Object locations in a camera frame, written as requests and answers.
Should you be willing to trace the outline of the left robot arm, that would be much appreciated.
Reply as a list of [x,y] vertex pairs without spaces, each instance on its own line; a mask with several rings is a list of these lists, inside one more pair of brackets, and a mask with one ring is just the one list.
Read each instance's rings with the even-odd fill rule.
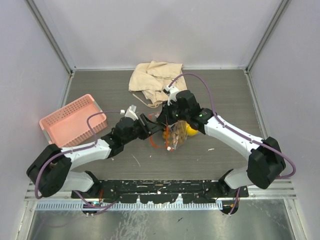
[[124,116],[108,134],[92,143],[77,147],[48,145],[26,171],[34,183],[35,198],[48,198],[60,190],[82,192],[88,198],[97,197],[102,189],[101,181],[90,171],[74,172],[73,169],[113,158],[124,150],[126,144],[137,139],[145,140],[162,129],[162,125],[144,114]]

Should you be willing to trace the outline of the clear zip top bag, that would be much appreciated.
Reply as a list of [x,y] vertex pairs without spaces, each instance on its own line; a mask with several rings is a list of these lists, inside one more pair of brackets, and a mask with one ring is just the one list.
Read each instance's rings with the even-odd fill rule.
[[179,120],[172,125],[164,125],[161,131],[149,137],[149,142],[154,148],[174,151],[183,145],[188,137],[198,133],[199,131],[191,128],[186,121]]

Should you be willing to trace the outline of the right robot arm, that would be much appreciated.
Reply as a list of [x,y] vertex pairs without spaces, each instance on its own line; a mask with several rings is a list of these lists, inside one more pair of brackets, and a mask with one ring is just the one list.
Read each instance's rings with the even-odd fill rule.
[[162,105],[159,123],[172,125],[185,121],[192,129],[220,140],[247,160],[247,166],[230,169],[218,180],[223,196],[231,197],[244,186],[265,190],[285,170],[285,158],[276,139],[262,139],[229,124],[211,109],[200,107],[189,90],[167,86],[164,93],[168,100]]

